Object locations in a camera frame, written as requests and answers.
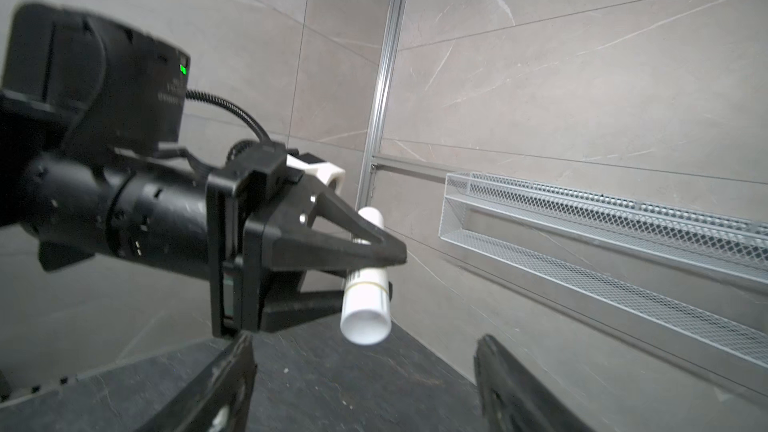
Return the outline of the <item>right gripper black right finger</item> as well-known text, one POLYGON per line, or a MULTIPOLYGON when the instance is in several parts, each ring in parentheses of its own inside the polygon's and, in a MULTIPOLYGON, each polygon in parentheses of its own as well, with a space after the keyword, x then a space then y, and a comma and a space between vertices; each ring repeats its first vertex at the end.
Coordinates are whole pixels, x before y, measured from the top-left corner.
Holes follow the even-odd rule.
POLYGON ((591 429, 490 334, 477 342, 474 373, 490 431, 591 429))

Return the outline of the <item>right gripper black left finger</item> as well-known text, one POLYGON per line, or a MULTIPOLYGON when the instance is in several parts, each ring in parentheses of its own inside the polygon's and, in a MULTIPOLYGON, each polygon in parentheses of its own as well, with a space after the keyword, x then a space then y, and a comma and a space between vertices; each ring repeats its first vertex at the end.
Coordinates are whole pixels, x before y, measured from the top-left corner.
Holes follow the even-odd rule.
POLYGON ((141 431, 244 431, 257 364, 253 337, 240 332, 141 431))

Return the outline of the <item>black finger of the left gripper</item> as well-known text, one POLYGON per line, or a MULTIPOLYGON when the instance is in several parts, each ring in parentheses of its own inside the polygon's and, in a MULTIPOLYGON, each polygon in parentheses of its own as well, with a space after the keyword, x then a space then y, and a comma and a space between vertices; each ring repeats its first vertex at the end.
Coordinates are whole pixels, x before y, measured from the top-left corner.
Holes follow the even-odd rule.
POLYGON ((274 272, 342 273, 406 261, 404 242, 329 192, 290 190, 262 233, 261 265, 274 272))
POLYGON ((259 331, 277 333, 340 314, 342 291, 301 292, 299 285, 275 281, 263 302, 259 331))

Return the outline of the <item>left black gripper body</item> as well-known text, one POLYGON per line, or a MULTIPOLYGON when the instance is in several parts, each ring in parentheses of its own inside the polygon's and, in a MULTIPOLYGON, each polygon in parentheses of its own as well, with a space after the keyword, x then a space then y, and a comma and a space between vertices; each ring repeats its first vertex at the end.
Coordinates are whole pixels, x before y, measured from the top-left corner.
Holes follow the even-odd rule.
POLYGON ((280 142, 240 141, 206 182, 212 332, 277 333, 312 320, 303 271, 274 272, 262 263, 291 226, 312 224, 308 196, 290 198, 305 174, 287 164, 280 142))

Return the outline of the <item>white glue stick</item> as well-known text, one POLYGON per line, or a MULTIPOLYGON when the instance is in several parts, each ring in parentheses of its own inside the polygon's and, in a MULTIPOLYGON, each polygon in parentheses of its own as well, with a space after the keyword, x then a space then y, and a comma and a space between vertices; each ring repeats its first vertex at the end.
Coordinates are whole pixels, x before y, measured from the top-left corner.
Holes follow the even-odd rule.
POLYGON ((389 285, 385 268, 364 268, 347 276, 340 331, 349 342, 372 346, 389 336, 392 329, 389 285))

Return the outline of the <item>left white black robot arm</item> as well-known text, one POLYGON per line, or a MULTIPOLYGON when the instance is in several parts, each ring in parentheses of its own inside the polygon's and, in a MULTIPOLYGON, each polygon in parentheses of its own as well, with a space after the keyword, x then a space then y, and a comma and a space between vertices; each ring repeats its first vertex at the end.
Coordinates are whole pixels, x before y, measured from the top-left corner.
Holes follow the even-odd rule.
POLYGON ((55 272, 96 255, 207 282, 212 332, 338 315, 351 343, 392 329, 386 270, 407 259, 345 172, 187 86, 189 55, 85 10, 26 1, 1 81, 1 222, 55 272))

